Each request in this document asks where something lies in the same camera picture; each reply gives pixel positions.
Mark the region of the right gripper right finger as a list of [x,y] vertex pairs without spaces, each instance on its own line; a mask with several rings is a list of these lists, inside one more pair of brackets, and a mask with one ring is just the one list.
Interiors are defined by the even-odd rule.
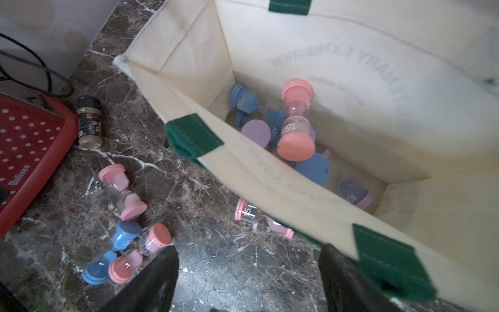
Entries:
[[400,310],[332,244],[323,245],[318,266],[329,311]]

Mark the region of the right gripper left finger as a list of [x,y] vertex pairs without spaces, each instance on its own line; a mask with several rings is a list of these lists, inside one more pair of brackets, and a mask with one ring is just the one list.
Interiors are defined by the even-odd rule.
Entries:
[[109,277],[115,283],[127,285],[108,301],[101,311],[169,311],[179,275],[178,252],[174,246],[164,248],[132,277],[142,264],[136,252],[114,260]]

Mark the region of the large blue purple hourglass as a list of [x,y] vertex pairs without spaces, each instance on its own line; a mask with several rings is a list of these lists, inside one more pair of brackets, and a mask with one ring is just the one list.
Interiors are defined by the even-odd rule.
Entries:
[[295,170],[312,182],[323,185],[330,177],[331,168],[328,162],[330,155],[329,149],[322,154],[315,153],[311,158],[297,162]]

